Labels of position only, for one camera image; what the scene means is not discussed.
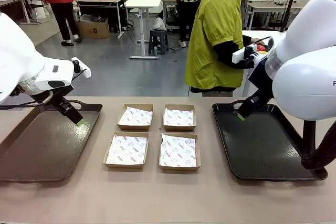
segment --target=person in yellow jacket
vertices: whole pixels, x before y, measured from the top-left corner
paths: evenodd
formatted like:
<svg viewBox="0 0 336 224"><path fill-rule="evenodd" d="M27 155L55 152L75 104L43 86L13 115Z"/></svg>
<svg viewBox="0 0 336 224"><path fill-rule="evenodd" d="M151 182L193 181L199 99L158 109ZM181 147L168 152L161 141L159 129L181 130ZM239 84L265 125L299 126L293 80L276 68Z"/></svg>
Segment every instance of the person in yellow jacket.
<svg viewBox="0 0 336 224"><path fill-rule="evenodd" d="M202 0L187 56L185 83L203 96L232 97L241 86L245 68L253 62L232 63L232 54L258 39L242 35L241 0Z"/></svg>

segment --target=black shoe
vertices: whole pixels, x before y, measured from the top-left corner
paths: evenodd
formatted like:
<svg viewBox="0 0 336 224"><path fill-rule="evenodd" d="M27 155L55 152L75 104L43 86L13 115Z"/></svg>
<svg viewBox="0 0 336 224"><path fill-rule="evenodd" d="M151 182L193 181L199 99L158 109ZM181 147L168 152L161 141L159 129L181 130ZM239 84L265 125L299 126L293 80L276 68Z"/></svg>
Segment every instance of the black shoe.
<svg viewBox="0 0 336 224"><path fill-rule="evenodd" d="M76 43L81 43L81 42L82 42L82 38L74 39L74 41L75 41Z"/></svg>
<svg viewBox="0 0 336 224"><path fill-rule="evenodd" d="M67 43L66 41L62 41L61 45L64 46L64 47L73 47L73 42Z"/></svg>

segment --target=yellow jacket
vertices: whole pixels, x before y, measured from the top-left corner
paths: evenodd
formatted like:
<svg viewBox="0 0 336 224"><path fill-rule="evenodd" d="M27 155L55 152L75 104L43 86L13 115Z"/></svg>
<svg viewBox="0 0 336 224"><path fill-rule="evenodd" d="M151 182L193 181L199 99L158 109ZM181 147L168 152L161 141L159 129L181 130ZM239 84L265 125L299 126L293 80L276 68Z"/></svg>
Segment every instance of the yellow jacket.
<svg viewBox="0 0 336 224"><path fill-rule="evenodd" d="M198 8L187 56L185 83L193 88L238 88L243 69L220 63L213 46L233 41L243 48L241 0L202 0Z"/></svg>

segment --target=black pants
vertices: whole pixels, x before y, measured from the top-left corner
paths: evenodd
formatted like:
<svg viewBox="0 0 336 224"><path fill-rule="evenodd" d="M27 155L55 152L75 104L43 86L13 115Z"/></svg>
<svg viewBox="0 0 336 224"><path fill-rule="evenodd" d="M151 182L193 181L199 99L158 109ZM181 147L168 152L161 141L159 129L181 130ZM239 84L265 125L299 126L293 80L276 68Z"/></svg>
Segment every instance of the black pants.
<svg viewBox="0 0 336 224"><path fill-rule="evenodd" d="M71 39L66 20L69 23L69 27L71 29L72 34L73 35L78 34L76 22L73 17L74 9L72 7L72 3L53 3L50 5L52 11L54 12L54 16L57 21L59 30L61 31L63 39L64 40Z"/></svg>
<svg viewBox="0 0 336 224"><path fill-rule="evenodd" d="M186 41L186 34L189 34L189 39L191 37L191 31L193 29L195 16L200 6L201 0L197 2L184 2L182 0L177 0L177 12L180 17L180 40Z"/></svg>

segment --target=hand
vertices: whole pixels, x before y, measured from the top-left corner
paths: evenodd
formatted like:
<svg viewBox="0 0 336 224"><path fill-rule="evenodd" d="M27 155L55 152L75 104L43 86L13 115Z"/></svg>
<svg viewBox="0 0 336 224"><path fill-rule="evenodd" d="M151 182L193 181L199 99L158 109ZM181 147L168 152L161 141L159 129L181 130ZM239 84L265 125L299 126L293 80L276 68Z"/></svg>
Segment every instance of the hand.
<svg viewBox="0 0 336 224"><path fill-rule="evenodd" d="M250 43L251 43L251 44L254 44L254 43L257 42L258 40L260 40L260 39L252 38ZM257 45L265 46L266 44L265 44L263 41L259 41L259 42L257 43Z"/></svg>

